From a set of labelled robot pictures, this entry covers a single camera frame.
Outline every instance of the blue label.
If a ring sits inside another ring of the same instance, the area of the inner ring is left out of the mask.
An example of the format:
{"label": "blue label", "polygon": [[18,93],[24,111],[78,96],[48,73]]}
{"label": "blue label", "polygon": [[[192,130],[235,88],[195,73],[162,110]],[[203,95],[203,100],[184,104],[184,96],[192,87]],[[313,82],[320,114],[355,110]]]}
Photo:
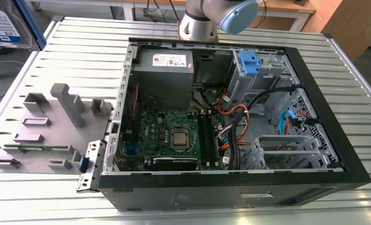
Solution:
{"label": "blue label", "polygon": [[17,36],[4,36],[4,35],[0,35],[0,41],[4,41],[4,42],[18,42],[20,41],[20,37]]}

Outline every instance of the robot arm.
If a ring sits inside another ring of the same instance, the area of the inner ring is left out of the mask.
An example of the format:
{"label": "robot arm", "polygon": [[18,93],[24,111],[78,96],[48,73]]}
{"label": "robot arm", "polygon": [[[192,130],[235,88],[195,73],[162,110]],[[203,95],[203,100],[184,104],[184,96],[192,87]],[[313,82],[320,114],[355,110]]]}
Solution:
{"label": "robot arm", "polygon": [[228,34],[237,34],[251,24],[257,13],[256,0],[188,0],[180,22],[180,38],[216,41],[217,26]]}

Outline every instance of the ram slot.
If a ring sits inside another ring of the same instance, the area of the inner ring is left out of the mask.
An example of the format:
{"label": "ram slot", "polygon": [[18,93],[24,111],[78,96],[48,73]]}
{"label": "ram slot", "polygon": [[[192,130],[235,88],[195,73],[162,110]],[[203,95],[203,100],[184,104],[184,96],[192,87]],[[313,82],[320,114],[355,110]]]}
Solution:
{"label": "ram slot", "polygon": [[211,115],[204,115],[204,140],[205,140],[205,152],[208,156],[209,165],[215,165],[217,161],[213,127],[211,122]]}
{"label": "ram slot", "polygon": [[207,154],[207,142],[205,142],[205,127],[204,127],[204,115],[197,114],[197,132],[199,132],[199,145],[200,145],[200,159],[203,163],[209,160]]}

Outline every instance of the metal latch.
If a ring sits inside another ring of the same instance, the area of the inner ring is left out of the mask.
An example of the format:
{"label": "metal latch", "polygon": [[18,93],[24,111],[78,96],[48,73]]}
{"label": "metal latch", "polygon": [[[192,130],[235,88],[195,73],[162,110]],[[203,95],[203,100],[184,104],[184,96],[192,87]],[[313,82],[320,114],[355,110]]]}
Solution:
{"label": "metal latch", "polygon": [[77,193],[98,192],[97,183],[100,177],[100,170],[102,164],[102,157],[105,152],[105,141],[98,140],[89,142],[85,156],[80,160],[80,175]]}

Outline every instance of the aluminum slotted table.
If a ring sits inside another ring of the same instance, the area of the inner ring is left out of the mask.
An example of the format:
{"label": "aluminum slotted table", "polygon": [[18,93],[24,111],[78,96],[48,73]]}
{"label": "aluminum slotted table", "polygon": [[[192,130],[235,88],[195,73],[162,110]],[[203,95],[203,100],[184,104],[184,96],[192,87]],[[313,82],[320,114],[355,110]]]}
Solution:
{"label": "aluminum slotted table", "polygon": [[[128,37],[176,39],[176,25],[65,17],[45,31],[48,45],[33,52],[0,103],[0,147],[13,136],[28,92],[66,83],[81,99],[114,104]],[[331,38],[321,34],[245,30],[219,33],[220,42],[296,47],[371,175],[371,88]],[[300,207],[120,213],[97,194],[76,194],[76,175],[0,174],[0,222],[66,224],[371,224],[371,184]]]}

